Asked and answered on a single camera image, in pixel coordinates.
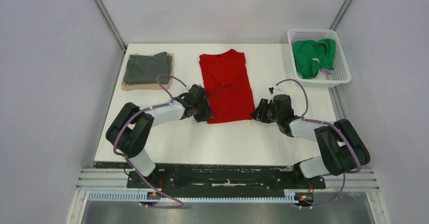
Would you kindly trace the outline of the red t-shirt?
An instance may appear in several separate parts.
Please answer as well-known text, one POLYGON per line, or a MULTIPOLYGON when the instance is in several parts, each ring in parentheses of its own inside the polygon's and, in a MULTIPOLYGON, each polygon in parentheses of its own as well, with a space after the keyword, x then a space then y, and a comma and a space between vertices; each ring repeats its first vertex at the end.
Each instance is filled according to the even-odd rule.
POLYGON ((209 124, 251 120, 255 110, 245 53, 230 49, 199 56, 204 88, 213 112, 209 124))

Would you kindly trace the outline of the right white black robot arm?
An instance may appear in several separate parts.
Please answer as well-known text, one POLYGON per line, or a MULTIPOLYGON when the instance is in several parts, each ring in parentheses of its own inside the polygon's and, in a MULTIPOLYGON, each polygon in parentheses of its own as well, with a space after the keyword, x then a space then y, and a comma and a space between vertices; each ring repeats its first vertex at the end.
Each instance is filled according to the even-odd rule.
POLYGON ((289 95, 261 99, 251 117, 262 123, 277 124, 280 132, 289 137, 317 143, 319 156, 293 166, 292 181, 299 188, 310 184, 313 177, 357 172, 370 162, 369 151, 349 120, 331 123, 299 117, 289 95))

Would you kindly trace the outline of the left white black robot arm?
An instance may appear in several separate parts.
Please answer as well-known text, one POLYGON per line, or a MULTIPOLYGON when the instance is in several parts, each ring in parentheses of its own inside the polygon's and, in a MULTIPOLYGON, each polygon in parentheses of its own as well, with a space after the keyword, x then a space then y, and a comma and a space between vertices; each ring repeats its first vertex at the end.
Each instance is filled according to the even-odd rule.
POLYGON ((194 84, 185 93, 158 105, 139 107, 126 103, 107 129, 106 140, 112 144, 114 154, 124 157, 140 174, 141 183, 153 187, 159 181, 159 174, 155 171, 155 162, 145 150, 151 129, 191 117, 196 122, 213 119, 208 97, 206 89, 194 84))

